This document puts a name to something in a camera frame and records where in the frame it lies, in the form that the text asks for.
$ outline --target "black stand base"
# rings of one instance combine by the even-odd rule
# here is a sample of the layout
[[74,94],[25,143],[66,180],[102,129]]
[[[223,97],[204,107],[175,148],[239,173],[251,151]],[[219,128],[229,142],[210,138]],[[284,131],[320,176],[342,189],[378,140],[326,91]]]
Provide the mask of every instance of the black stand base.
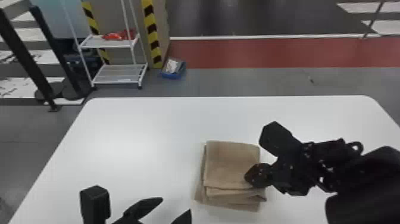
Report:
[[67,79],[64,81],[65,88],[62,90],[62,97],[67,100],[77,100],[87,97],[91,92],[92,88],[87,81],[79,82],[80,91],[76,92],[74,88],[72,88],[70,82]]
[[61,106],[60,105],[56,105],[55,108],[50,107],[50,109],[48,110],[48,112],[52,113],[52,112],[59,112],[61,110]]
[[[61,92],[64,89],[64,84],[62,82],[52,82],[49,84],[50,84],[51,88],[53,89],[53,93],[52,93],[52,95],[50,95],[50,97],[52,99],[56,99],[56,98],[60,97]],[[35,99],[37,99],[38,101],[44,101],[45,97],[42,95],[42,93],[39,90],[37,90],[35,92]]]

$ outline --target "white table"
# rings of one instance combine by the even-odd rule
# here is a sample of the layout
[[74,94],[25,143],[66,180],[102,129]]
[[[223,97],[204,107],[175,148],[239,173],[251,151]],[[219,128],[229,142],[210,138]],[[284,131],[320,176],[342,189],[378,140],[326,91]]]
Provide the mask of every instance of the white table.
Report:
[[[145,224],[168,224],[191,208],[193,223],[326,223],[329,194],[307,197],[267,189],[258,213],[194,201],[207,140],[257,144],[274,120],[301,141],[345,138],[366,151],[400,149],[400,128],[364,96],[99,98],[89,101],[38,177],[10,224],[82,223],[78,193],[92,185],[110,192],[115,221],[129,205],[164,197]],[[262,150],[262,161],[275,158]]]

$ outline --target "red wall stripe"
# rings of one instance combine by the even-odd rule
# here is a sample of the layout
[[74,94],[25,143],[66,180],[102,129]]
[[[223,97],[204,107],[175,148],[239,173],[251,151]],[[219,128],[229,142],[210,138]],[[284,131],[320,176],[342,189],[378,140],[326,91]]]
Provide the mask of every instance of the red wall stripe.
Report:
[[400,38],[171,41],[189,68],[400,67]]

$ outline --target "yellow and black striped pole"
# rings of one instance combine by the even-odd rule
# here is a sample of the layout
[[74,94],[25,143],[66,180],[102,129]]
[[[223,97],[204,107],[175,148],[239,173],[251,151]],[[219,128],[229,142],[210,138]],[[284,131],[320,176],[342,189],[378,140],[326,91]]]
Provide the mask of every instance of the yellow and black striped pole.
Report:
[[[94,35],[100,35],[99,27],[95,20],[95,16],[93,15],[93,9],[90,2],[82,2],[83,11],[85,12],[85,16],[87,22],[89,23],[90,30]],[[110,64],[110,57],[104,48],[99,48],[100,56],[103,58],[105,64]]]
[[161,56],[160,42],[158,41],[157,24],[155,22],[153,1],[142,0],[142,7],[145,13],[145,28],[147,31],[147,40],[151,49],[153,67],[156,69],[160,69],[163,66],[163,59]]

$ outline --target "folded towel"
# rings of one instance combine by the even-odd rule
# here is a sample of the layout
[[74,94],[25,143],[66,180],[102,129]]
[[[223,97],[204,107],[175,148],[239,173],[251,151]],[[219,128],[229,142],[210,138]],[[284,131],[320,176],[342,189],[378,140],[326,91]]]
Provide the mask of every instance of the folded towel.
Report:
[[255,145],[208,141],[195,200],[213,206],[257,211],[266,201],[264,189],[253,188],[244,174],[260,162]]

